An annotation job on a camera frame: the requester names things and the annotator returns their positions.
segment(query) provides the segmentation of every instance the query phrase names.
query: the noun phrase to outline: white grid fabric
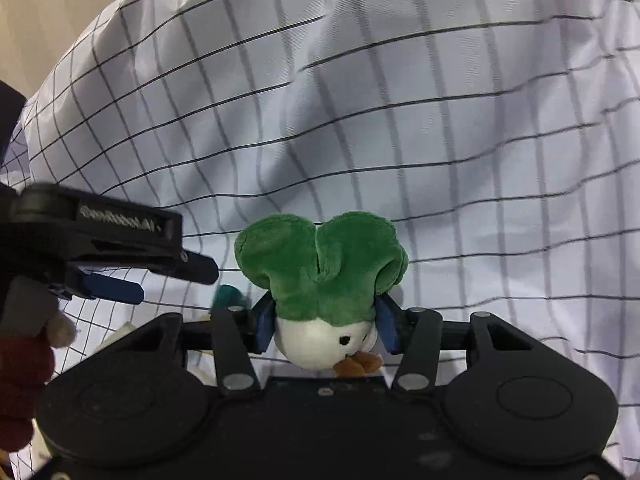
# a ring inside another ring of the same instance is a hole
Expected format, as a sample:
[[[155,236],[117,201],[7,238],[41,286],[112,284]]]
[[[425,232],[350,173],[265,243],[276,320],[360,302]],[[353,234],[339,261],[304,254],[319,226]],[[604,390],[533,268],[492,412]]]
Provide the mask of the white grid fabric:
[[[27,102],[2,180],[174,209],[185,247],[253,300],[232,250],[251,222],[389,218],[410,258],[396,300],[452,320],[489,310],[603,378],[620,403],[606,457],[631,475],[638,1],[118,0]],[[141,283],[145,301],[67,303],[79,336],[57,372],[126,321],[197,318],[215,290],[108,273]],[[275,349],[254,365],[301,373]],[[443,352],[440,381],[463,367]],[[26,478],[30,450],[14,463]]]

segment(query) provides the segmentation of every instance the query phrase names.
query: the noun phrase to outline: dark fabric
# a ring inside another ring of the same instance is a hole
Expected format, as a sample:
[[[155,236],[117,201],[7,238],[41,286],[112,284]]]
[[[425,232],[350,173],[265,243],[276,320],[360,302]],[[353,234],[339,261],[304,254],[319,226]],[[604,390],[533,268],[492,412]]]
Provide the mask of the dark fabric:
[[[26,101],[20,92],[0,81],[0,162]]]

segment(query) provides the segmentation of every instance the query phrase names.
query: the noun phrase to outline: metal screw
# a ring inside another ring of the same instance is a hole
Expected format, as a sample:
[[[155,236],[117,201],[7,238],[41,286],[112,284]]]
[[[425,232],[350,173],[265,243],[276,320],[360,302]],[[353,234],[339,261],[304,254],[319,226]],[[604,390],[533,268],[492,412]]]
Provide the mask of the metal screw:
[[[328,386],[323,386],[322,388],[318,388],[318,395],[320,397],[331,397],[334,394],[334,389],[329,388]]]
[[[429,380],[422,374],[404,374],[398,379],[398,384],[403,390],[412,392],[429,386]]]
[[[231,374],[222,381],[227,390],[246,390],[254,385],[254,378],[247,374]]]

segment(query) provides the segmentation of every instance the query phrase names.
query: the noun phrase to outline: teal object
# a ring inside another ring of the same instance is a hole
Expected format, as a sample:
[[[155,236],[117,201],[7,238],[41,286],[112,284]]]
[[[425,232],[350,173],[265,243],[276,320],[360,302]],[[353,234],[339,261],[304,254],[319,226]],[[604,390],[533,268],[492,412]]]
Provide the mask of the teal object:
[[[220,285],[216,297],[213,298],[213,303],[211,303],[209,311],[236,305],[244,306],[242,292],[231,285]]]

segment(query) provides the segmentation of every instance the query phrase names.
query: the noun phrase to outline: grid pattern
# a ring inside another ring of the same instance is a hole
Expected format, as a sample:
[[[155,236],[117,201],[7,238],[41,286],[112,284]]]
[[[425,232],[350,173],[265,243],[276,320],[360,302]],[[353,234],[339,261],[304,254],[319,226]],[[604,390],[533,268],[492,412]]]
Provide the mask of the grid pattern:
[[[606,457],[632,474],[639,1],[118,0],[27,102],[0,178],[175,209],[185,246],[254,300],[232,251],[251,222],[389,218],[410,258],[396,301],[489,310],[599,375],[620,404]],[[105,272],[145,301],[65,304],[79,336],[57,373],[124,322],[197,319],[214,294]],[[254,365],[261,380],[306,373],[273,347]],[[464,366],[443,352],[438,380]],[[202,354],[194,368],[214,371]],[[26,478],[31,450],[13,459]]]

